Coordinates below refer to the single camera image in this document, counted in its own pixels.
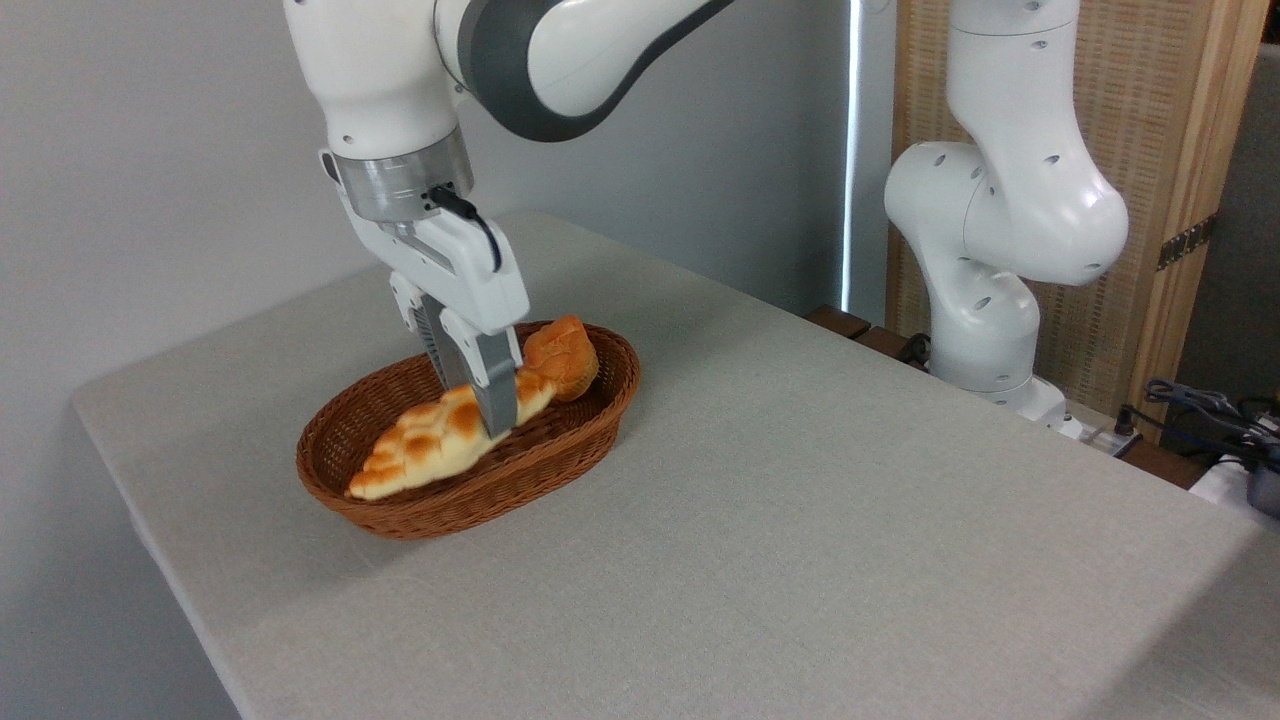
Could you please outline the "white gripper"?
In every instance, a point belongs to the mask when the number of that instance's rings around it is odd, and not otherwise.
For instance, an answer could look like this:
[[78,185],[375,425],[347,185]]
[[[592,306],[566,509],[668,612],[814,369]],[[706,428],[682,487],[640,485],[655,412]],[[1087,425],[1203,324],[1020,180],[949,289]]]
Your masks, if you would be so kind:
[[355,160],[323,150],[320,158],[361,245],[394,270],[399,314],[442,386],[472,388],[492,438],[515,429],[522,360],[512,325],[529,311],[529,296],[509,242],[465,197],[465,155]]

